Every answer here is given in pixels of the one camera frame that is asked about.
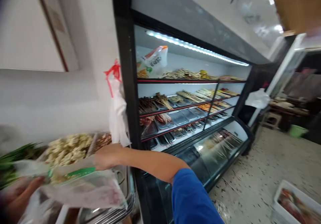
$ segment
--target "blue sleeve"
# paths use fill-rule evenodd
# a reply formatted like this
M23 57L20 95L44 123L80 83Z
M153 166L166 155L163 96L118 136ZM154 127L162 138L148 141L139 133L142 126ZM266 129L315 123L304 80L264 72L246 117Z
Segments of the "blue sleeve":
M172 205L175 224L224 224L202 183L191 169L174 176Z

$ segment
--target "red string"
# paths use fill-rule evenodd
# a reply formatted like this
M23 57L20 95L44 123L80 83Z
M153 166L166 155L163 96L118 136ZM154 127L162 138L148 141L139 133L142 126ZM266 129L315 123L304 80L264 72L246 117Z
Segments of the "red string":
M120 80L120 65L118 64L118 59L115 59L115 62L114 62L114 65L108 70L108 71L105 71L105 75L106 75L106 80L107 80L107 83L108 83L108 87L109 87L109 90L110 90L110 94L111 94L111 97L113 98L113 91L111 89L111 85L110 85L110 82L109 82L109 74L111 72L113 72L113 76L115 79L117 79L119 82L122 82Z

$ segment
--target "hand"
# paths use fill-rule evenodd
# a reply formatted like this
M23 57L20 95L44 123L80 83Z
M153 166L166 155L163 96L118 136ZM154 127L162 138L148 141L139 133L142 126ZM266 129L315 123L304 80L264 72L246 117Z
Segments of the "hand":
M13 193L13 195L16 195L16 198L6 198L7 211L11 223L18 223L27 208L30 197L42 186L43 181L44 177L37 177L33 179L29 185L17 188L17 191Z
M96 170L103 171L120 165L121 155L126 149L120 143L102 147L94 156Z

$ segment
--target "stainless steel container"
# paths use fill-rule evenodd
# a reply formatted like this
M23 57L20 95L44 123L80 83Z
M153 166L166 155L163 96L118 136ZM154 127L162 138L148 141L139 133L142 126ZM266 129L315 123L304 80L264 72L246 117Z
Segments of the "stainless steel container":
M77 217L78 224L114 224L121 222L133 210L134 205L134 180L131 169L128 166L119 165L114 168L124 174L125 180L120 184L120 188L126 198L128 208L126 209L87 209L81 208Z

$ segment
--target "led light strip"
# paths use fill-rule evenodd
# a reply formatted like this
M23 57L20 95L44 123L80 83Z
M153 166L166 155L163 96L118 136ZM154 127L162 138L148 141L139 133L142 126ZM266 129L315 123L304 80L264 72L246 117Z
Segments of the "led light strip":
M152 36L152 37L164 40L166 42L173 43L175 45L179 45L181 47L188 48L190 50L194 50L196 52L200 52L200 53L203 53L203 54L206 54L206 55L209 55L209 56L212 56L212 57L227 61L227 62L232 63L232 64L237 64L237 65L242 65L242 66L249 66L249 64L246 64L244 62L232 60L230 58L224 57L223 55L214 53L213 51L210 51L210 50L207 50L205 48L198 47L198 46L196 46L194 44L179 40L178 38L169 37L167 35L164 35L164 34L161 34L161 33L157 33L157 32L154 32L154 31L150 31L150 30L146 31L146 33L149 36Z

